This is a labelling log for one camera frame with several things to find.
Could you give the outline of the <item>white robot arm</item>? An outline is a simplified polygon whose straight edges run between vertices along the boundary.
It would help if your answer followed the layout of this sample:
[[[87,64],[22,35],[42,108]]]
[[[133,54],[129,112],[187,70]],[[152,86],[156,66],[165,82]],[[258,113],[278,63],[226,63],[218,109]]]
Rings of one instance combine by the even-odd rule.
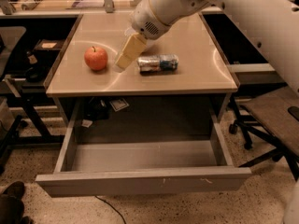
[[[298,92],[299,13],[287,0],[142,0],[132,15],[132,27],[141,38],[155,40],[209,4],[219,7]]]

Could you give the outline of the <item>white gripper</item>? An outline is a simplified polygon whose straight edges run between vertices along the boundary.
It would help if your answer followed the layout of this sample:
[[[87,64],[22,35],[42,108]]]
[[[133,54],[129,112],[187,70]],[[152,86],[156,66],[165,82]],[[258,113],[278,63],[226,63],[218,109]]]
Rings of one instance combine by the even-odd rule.
[[[118,53],[114,65],[125,70],[146,49],[147,39],[156,40],[167,32],[150,7],[150,0],[142,0],[131,16],[132,28],[137,32],[129,35]]]

